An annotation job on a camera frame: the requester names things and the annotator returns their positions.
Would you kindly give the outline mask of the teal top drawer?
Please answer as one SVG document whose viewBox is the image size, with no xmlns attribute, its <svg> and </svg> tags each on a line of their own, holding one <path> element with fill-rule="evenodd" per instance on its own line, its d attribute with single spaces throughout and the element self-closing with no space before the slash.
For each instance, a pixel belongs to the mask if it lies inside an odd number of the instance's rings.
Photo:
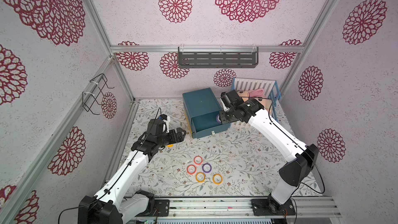
<svg viewBox="0 0 398 224">
<path fill-rule="evenodd" d="M 219 124 L 216 121 L 216 117 L 219 112 L 208 113 L 193 117 L 191 119 L 192 124 L 192 136 L 194 139 L 200 139 L 206 136 L 215 135 L 227 131 L 231 124 Z"/>
</svg>

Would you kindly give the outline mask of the teal drawer cabinet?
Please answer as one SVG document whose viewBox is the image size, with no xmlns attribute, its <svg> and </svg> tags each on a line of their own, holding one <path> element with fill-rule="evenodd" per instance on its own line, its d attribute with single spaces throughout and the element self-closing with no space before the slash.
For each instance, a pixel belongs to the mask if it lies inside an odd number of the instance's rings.
<svg viewBox="0 0 398 224">
<path fill-rule="evenodd" d="M 193 117 L 221 110 L 221 106 L 210 88 L 186 92 L 182 94 L 182 97 L 191 126 Z"/>
</svg>

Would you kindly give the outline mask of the purple tape roll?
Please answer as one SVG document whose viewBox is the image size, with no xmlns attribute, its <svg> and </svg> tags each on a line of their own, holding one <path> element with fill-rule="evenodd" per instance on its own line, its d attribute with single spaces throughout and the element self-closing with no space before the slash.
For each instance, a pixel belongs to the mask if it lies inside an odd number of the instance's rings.
<svg viewBox="0 0 398 224">
<path fill-rule="evenodd" d="M 210 173 L 211 171 L 212 171 L 212 166 L 209 164 L 209 163 L 204 163 L 203 165 L 202 165 L 202 171 L 204 172 L 204 173 Z"/>
<path fill-rule="evenodd" d="M 217 121 L 219 124 L 222 124 L 221 119 L 220 119 L 220 115 L 217 115 L 216 121 Z"/>
</svg>

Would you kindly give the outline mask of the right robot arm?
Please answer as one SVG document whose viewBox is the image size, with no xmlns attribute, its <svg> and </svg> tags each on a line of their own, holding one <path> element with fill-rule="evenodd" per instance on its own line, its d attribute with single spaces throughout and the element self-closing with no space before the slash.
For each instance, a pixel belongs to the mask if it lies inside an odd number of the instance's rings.
<svg viewBox="0 0 398 224">
<path fill-rule="evenodd" d="M 287 203 L 300 183 L 316 167 L 319 149 L 307 146 L 286 131 L 271 117 L 269 110 L 255 98 L 243 99 L 234 92 L 221 95 L 224 110 L 219 112 L 222 124 L 245 122 L 263 134 L 282 154 L 286 164 L 280 168 L 280 179 L 268 196 L 269 207 L 280 208 Z"/>
</svg>

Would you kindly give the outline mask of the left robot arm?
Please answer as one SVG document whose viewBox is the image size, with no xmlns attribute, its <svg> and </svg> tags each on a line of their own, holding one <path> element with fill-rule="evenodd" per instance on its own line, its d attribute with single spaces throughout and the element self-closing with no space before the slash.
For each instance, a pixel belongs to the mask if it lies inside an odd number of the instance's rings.
<svg viewBox="0 0 398 224">
<path fill-rule="evenodd" d="M 144 132 L 133 144 L 123 165 L 93 196 L 85 196 L 78 207 L 79 224 L 126 224 L 140 214 L 154 212 L 154 194 L 139 190 L 133 197 L 124 197 L 142 170 L 159 149 L 181 143 L 187 132 L 182 128 L 164 131 L 152 128 Z"/>
</svg>

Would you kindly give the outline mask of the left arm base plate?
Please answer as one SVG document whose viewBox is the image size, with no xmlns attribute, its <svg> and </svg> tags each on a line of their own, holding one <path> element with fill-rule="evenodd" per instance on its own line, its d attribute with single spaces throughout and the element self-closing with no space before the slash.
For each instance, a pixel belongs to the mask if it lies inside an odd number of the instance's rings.
<svg viewBox="0 0 398 224">
<path fill-rule="evenodd" d="M 148 208 L 137 215 L 137 217 L 167 217 L 170 211 L 170 200 L 153 200 L 148 204 Z"/>
</svg>

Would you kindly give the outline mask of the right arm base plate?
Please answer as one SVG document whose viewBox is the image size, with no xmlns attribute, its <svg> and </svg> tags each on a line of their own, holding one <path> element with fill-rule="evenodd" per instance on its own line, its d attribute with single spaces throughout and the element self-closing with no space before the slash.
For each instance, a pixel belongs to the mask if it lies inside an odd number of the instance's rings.
<svg viewBox="0 0 398 224">
<path fill-rule="evenodd" d="M 255 216 L 295 216 L 295 205 L 292 199 L 280 205 L 274 200 L 251 199 L 251 207 Z"/>
</svg>

